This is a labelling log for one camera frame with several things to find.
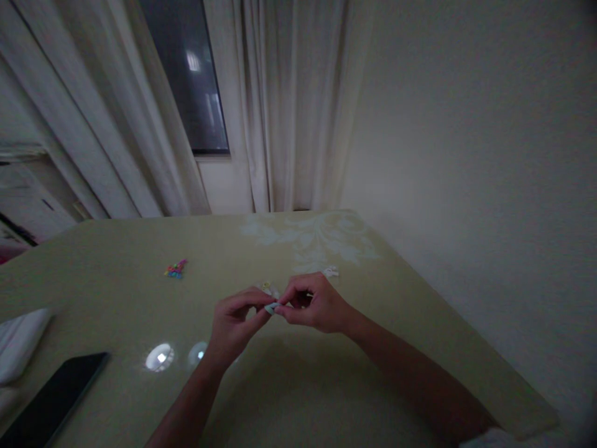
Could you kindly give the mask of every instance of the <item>small colorful toy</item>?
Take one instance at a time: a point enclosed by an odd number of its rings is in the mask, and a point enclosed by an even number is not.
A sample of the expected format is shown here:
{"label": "small colorful toy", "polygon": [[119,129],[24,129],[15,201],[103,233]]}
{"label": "small colorful toy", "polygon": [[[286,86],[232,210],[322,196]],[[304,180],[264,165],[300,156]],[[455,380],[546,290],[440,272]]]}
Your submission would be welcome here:
{"label": "small colorful toy", "polygon": [[165,276],[173,277],[177,279],[182,278],[182,270],[185,268],[185,264],[187,263],[187,259],[182,259],[174,266],[168,266],[168,270],[164,273]]}

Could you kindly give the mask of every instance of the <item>sleeve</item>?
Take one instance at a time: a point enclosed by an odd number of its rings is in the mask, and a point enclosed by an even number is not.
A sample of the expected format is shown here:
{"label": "sleeve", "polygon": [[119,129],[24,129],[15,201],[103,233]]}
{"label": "sleeve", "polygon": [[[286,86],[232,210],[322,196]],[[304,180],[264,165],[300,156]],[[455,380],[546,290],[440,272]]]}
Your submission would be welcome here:
{"label": "sleeve", "polygon": [[481,437],[460,444],[460,448],[517,448],[521,445],[503,429],[492,428]]}

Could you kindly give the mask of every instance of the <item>hand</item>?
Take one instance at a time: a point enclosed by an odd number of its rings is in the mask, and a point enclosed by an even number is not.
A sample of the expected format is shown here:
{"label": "hand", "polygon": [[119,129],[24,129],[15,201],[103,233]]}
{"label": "hand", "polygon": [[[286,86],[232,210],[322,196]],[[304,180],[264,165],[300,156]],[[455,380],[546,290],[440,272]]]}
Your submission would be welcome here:
{"label": "hand", "polygon": [[[243,352],[250,339],[271,315],[263,308],[274,298],[256,287],[250,287],[220,300],[213,313],[211,338],[201,364],[225,371]],[[256,314],[246,319],[251,308]]]}
{"label": "hand", "polygon": [[289,324],[306,325],[323,333],[345,332],[361,315],[346,303],[322,273],[291,278],[279,302],[282,305],[290,302],[294,307],[274,309]]}

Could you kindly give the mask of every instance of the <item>floral pattern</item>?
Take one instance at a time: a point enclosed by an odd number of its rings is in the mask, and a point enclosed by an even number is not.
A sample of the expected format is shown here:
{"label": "floral pattern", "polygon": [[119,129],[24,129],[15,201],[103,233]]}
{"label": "floral pattern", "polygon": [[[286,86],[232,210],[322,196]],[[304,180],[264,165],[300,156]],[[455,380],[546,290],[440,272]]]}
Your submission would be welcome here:
{"label": "floral pattern", "polygon": [[248,215],[241,233],[255,236],[257,245],[291,243],[296,273],[325,269],[330,264],[328,254],[339,255],[357,266],[361,259],[379,258],[368,237],[369,228],[354,212],[324,212],[301,221],[287,217],[281,230],[271,225],[275,219],[271,213]]}

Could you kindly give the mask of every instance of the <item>white curtain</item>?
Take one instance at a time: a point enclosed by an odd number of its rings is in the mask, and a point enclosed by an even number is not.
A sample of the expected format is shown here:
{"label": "white curtain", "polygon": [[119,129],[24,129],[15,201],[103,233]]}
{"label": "white curtain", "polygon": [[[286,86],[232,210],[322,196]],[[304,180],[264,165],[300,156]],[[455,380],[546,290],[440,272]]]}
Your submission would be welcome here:
{"label": "white curtain", "polygon": [[2,1],[0,52],[59,142],[50,157],[94,218],[210,212],[134,0]]}
{"label": "white curtain", "polygon": [[336,207],[373,22],[349,0],[205,0],[247,211]]}

